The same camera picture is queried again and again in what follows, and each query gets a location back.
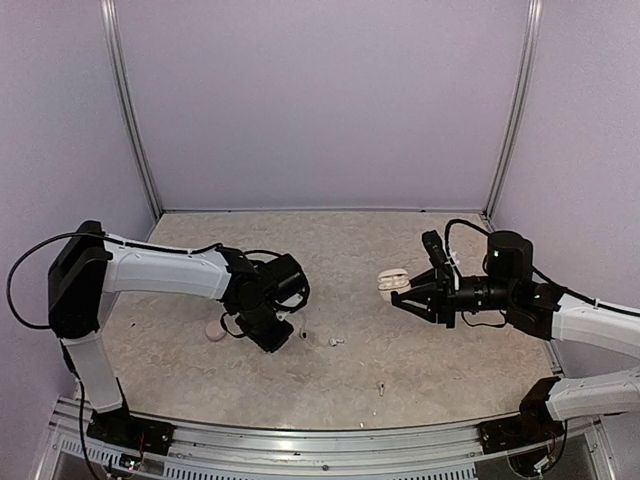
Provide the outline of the white earbud charging case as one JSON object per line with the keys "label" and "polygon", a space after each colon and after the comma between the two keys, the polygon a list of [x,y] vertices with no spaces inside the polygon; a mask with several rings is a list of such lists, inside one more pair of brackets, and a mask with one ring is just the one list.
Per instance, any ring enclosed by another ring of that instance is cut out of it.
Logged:
{"label": "white earbud charging case", "polygon": [[393,293],[402,294],[410,289],[410,276],[405,269],[389,269],[380,272],[377,276],[377,290],[386,302],[391,302]]}

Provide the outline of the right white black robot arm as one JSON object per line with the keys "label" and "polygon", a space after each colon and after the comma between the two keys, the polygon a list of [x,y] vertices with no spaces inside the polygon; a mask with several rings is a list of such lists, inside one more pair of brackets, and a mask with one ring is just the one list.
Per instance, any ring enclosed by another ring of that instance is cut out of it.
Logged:
{"label": "right white black robot arm", "polygon": [[[546,279],[534,268],[532,242],[520,234],[487,234],[481,276],[460,273],[446,235],[427,231],[422,243],[429,270],[409,277],[396,269],[378,277],[378,290],[392,306],[447,328],[467,313],[496,311],[505,325],[541,340],[577,342],[638,357],[638,310],[589,298]],[[548,377],[521,400],[511,433],[518,442],[531,444],[570,419],[638,409],[637,368],[577,379]]]}

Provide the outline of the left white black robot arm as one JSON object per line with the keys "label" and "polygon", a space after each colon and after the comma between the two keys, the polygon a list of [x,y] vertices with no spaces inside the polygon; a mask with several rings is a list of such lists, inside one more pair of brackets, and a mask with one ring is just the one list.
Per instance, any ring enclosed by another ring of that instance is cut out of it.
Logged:
{"label": "left white black robot arm", "polygon": [[310,285],[290,254],[249,252],[214,244],[177,249],[109,235],[86,221],[66,242],[48,272],[48,320],[84,387],[102,430],[121,445],[140,434],[124,410],[121,391],[102,341],[99,310],[106,293],[155,292],[215,300],[234,317],[240,334],[263,351],[277,351],[291,336],[285,315],[304,308]]}

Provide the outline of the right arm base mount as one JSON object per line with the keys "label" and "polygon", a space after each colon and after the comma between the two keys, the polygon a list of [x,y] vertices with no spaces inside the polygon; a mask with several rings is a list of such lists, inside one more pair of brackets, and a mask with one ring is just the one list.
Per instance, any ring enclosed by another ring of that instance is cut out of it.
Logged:
{"label": "right arm base mount", "polygon": [[493,454],[561,437],[566,431],[562,421],[551,417],[546,401],[552,387],[560,381],[557,376],[538,380],[520,401],[515,415],[478,425],[484,454]]}

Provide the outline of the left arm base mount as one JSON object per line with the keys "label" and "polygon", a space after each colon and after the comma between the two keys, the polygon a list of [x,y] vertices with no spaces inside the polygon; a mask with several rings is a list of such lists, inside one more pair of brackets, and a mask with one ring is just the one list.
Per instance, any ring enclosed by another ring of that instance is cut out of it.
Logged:
{"label": "left arm base mount", "polygon": [[126,402],[105,413],[92,412],[87,435],[140,453],[166,456],[173,439],[175,426],[171,423],[133,415]]}

